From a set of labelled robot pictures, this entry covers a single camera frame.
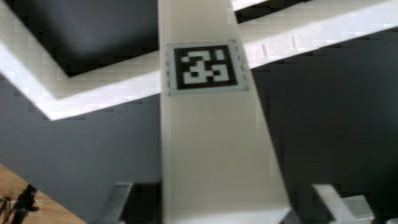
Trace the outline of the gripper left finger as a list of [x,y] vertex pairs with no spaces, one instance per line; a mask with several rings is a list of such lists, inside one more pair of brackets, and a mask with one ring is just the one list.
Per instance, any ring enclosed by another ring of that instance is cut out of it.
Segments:
[[120,182],[90,224],[161,224],[161,184]]

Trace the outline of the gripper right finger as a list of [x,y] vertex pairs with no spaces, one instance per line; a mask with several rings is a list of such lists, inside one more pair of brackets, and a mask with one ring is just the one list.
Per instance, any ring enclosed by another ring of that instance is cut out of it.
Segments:
[[376,213],[363,194],[344,197],[328,183],[287,185],[292,209],[285,224],[372,224]]

